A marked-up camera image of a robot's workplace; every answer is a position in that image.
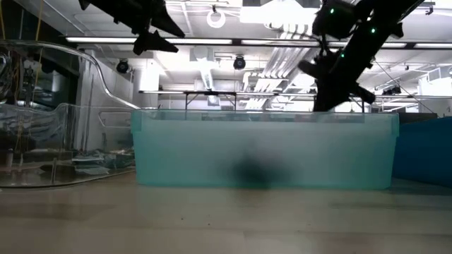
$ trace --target security camera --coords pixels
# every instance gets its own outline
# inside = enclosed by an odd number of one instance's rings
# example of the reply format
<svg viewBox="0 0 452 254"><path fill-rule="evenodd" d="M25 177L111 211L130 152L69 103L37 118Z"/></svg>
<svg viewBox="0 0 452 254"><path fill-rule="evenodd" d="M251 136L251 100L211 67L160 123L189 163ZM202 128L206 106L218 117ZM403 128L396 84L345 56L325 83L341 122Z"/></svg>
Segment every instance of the security camera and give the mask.
<svg viewBox="0 0 452 254"><path fill-rule="evenodd" d="M128 73L130 71L129 61L127 59L119 60L119 63L116 66L116 70L122 74Z"/></svg>
<svg viewBox="0 0 452 254"><path fill-rule="evenodd" d="M243 70L246 66L246 61L243 56L236 56L234 61L234 69L240 71Z"/></svg>

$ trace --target ceiling light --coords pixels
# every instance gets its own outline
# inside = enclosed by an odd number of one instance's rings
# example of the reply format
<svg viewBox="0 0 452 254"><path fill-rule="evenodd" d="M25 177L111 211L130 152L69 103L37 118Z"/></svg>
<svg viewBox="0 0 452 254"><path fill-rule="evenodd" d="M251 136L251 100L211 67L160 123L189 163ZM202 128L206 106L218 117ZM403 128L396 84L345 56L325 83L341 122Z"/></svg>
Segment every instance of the ceiling light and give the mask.
<svg viewBox="0 0 452 254"><path fill-rule="evenodd" d="M166 38L166 40L172 44L221 44L229 45L232 44L232 40L228 39L179 39L179 38Z"/></svg>
<svg viewBox="0 0 452 254"><path fill-rule="evenodd" d="M228 39L196 39L196 38L165 38L172 44L232 44L232 40ZM68 42L74 43L92 43L92 44L133 44L136 41L135 37L67 37Z"/></svg>
<svg viewBox="0 0 452 254"><path fill-rule="evenodd" d="M295 97L314 97L314 94L302 94L302 93L284 93L280 94L280 96L295 96Z"/></svg>
<svg viewBox="0 0 452 254"><path fill-rule="evenodd" d="M313 40L242 40L243 45L266 45L282 47L318 47L319 44Z"/></svg>
<svg viewBox="0 0 452 254"><path fill-rule="evenodd" d="M452 49L452 43L417 43L415 48L427 48L427 49Z"/></svg>
<svg viewBox="0 0 452 254"><path fill-rule="evenodd" d="M140 93L148 93L148 94L159 94L159 95L182 95L184 92L182 91L143 91Z"/></svg>
<svg viewBox="0 0 452 254"><path fill-rule="evenodd" d="M345 47L348 42L329 42L328 45L330 47Z"/></svg>
<svg viewBox="0 0 452 254"><path fill-rule="evenodd" d="M383 46L381 47L382 49L394 49L394 48L404 48L407 44L406 43L402 43L402 42L387 42L387 43L383 43Z"/></svg>
<svg viewBox="0 0 452 254"><path fill-rule="evenodd" d="M271 92L238 92L237 95L274 96Z"/></svg>
<svg viewBox="0 0 452 254"><path fill-rule="evenodd" d="M348 42L329 42L330 47L345 47ZM404 48L407 44L402 42L387 42L381 47L382 49Z"/></svg>
<svg viewBox="0 0 452 254"><path fill-rule="evenodd" d="M220 19L218 19L217 21L213 21L212 20L212 15L214 13L218 13L220 14ZM226 23L226 15L224 12L218 10L212 10L207 14L207 18L206 18L207 24L211 27L211 28L221 28L222 26L225 25Z"/></svg>
<svg viewBox="0 0 452 254"><path fill-rule="evenodd" d="M115 43L115 44L133 44L136 41L134 37L67 37L68 42L74 43Z"/></svg>

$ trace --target translucent plastic tank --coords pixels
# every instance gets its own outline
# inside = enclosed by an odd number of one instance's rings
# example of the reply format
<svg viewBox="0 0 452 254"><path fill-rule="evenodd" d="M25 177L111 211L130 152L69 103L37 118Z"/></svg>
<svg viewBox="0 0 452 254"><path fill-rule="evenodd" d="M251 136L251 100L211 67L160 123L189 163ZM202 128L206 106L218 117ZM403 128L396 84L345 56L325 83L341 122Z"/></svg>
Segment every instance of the translucent plastic tank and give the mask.
<svg viewBox="0 0 452 254"><path fill-rule="evenodd" d="M382 189L397 114L137 110L139 183Z"/></svg>

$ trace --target wooden floor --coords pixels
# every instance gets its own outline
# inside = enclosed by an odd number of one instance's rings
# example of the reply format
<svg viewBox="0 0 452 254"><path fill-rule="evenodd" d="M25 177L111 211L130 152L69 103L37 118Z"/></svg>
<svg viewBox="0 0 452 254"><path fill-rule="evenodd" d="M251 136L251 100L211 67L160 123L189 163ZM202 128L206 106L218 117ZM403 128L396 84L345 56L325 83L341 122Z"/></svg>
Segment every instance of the wooden floor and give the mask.
<svg viewBox="0 0 452 254"><path fill-rule="evenodd" d="M138 186L134 174L0 193L0 253L452 253L452 190Z"/></svg>

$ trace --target cable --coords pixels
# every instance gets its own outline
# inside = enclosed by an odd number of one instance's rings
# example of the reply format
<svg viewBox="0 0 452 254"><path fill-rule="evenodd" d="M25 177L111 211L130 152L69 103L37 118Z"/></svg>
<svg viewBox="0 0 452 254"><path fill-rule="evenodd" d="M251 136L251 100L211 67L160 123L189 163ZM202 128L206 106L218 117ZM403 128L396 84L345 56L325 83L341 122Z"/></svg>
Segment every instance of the cable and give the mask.
<svg viewBox="0 0 452 254"><path fill-rule="evenodd" d="M1 34L3 35L3 40L6 40L6 30L5 30L5 23L3 22L3 9L2 6L3 3L0 1L0 23L1 23Z"/></svg>
<svg viewBox="0 0 452 254"><path fill-rule="evenodd" d="M391 75L389 75L389 73L379 64L379 62L377 62L377 61L374 61L379 67L380 67L380 69L384 72L384 73L386 73L386 75L394 82L394 83L396 83L396 80L391 76ZM433 110L431 110L429 107L427 107L427 106L425 106L420 100L418 100L418 99L416 99L413 95L411 95L405 88L403 88L401 85L399 85L399 87L400 87L400 89L402 89L403 91L405 91L406 93L408 93L408 95L411 97L411 98L413 98L413 99L415 99L416 100L416 102L418 102L419 104L421 104L424 108L426 108L426 109L428 109L431 113L433 113L433 114L436 114L435 112L433 112Z"/></svg>
<svg viewBox="0 0 452 254"><path fill-rule="evenodd" d="M35 41L38 41L40 38L40 30L41 30L41 17L42 17L42 8L44 7L44 0L41 0L40 13L37 19L37 29L36 29L36 38Z"/></svg>

